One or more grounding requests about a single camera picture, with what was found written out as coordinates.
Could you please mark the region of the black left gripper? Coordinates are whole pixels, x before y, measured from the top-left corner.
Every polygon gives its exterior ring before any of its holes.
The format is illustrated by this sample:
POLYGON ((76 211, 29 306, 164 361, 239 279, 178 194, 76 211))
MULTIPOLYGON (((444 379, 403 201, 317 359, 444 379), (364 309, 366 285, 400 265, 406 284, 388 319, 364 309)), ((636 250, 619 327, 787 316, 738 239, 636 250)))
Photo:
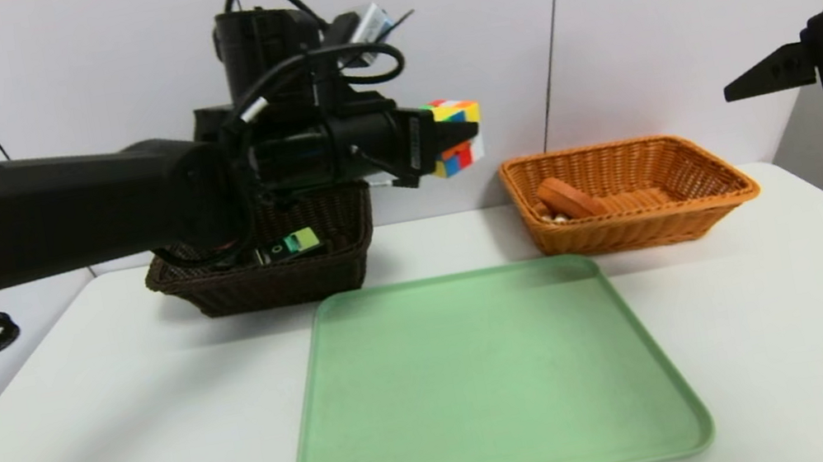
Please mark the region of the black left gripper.
POLYGON ((435 159, 443 161, 448 151, 479 135, 476 121, 434 120, 428 110, 391 102, 325 115, 322 121, 336 155, 335 180, 360 182, 385 174, 376 184, 390 188, 416 188, 435 170, 435 159))

